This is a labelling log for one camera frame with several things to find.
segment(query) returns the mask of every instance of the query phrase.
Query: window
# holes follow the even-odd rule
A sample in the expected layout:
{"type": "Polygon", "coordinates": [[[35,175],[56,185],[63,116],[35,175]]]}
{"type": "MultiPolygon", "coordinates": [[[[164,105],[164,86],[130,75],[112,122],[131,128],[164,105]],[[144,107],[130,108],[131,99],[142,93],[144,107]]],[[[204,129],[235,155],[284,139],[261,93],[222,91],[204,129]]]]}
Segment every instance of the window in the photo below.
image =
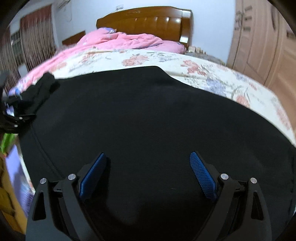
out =
{"type": "Polygon", "coordinates": [[[17,66],[20,66],[24,63],[24,58],[22,55],[22,47],[20,44],[20,32],[17,31],[13,35],[11,35],[11,47],[13,54],[15,56],[15,61],[17,63],[17,66]]]}

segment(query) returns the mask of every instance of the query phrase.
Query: wooden cabinet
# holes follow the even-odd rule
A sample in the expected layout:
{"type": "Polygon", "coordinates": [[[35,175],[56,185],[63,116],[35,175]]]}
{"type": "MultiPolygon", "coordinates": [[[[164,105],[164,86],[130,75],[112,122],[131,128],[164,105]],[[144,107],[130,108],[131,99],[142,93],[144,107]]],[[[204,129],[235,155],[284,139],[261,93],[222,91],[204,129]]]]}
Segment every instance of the wooden cabinet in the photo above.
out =
{"type": "Polygon", "coordinates": [[[296,39],[280,14],[279,18],[279,41],[265,86],[281,101],[296,135],[296,39]]]}
{"type": "Polygon", "coordinates": [[[227,66],[271,89],[296,134],[296,38],[267,0],[236,0],[236,11],[243,15],[240,24],[236,16],[227,66]]]}
{"type": "Polygon", "coordinates": [[[242,3],[241,35],[232,68],[264,84],[279,36],[277,10],[267,0],[243,0],[242,3]]]}
{"type": "Polygon", "coordinates": [[[80,33],[77,33],[67,39],[64,39],[62,41],[63,45],[72,45],[72,44],[77,44],[78,41],[85,35],[85,31],[82,31],[80,33]]]}

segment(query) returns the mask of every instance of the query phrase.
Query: black fabric cover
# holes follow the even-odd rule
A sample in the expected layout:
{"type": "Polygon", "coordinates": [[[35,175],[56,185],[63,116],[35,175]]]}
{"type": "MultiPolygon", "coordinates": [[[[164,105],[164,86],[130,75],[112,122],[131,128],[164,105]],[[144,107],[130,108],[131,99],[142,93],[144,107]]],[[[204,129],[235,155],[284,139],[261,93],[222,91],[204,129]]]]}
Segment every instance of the black fabric cover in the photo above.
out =
{"type": "Polygon", "coordinates": [[[295,208],[296,151],[286,137],[248,108],[155,66],[60,80],[20,143],[35,187],[106,153],[111,162],[86,202],[106,241],[194,237],[212,207],[189,164],[194,150],[233,179],[257,178],[273,239],[295,208]]]}
{"type": "Polygon", "coordinates": [[[59,83],[54,76],[45,73],[36,85],[29,86],[21,95],[10,96],[7,104],[13,106],[15,115],[35,114],[58,87],[59,83]]]}

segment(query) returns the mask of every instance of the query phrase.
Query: green object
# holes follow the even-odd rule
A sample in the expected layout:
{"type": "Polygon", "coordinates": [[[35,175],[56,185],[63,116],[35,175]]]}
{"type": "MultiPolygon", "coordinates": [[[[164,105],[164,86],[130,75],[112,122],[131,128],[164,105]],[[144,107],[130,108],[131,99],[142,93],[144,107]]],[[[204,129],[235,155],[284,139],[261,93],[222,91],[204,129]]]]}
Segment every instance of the green object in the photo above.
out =
{"type": "Polygon", "coordinates": [[[7,154],[12,146],[17,134],[5,133],[1,143],[1,152],[7,154]]]}

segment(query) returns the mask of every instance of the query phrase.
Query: silver screw head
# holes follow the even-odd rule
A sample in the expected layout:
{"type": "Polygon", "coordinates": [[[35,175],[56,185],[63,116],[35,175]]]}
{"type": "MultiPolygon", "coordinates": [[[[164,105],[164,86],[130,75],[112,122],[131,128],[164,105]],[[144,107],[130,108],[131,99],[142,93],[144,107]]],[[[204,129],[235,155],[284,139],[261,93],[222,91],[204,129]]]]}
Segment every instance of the silver screw head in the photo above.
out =
{"type": "Polygon", "coordinates": [[[221,178],[222,178],[223,180],[227,180],[227,179],[229,178],[229,176],[228,176],[227,174],[225,174],[225,173],[222,173],[222,174],[221,174],[221,178]]]}
{"type": "Polygon", "coordinates": [[[69,180],[74,180],[76,178],[76,175],[75,174],[70,174],[69,176],[68,176],[68,179],[69,180]]]}
{"type": "Polygon", "coordinates": [[[250,181],[251,181],[251,183],[257,183],[257,179],[254,177],[251,177],[250,181]]]}
{"type": "Polygon", "coordinates": [[[46,181],[47,181],[46,178],[42,178],[42,179],[40,180],[40,183],[41,183],[41,184],[44,184],[44,183],[46,183],[46,181]]]}

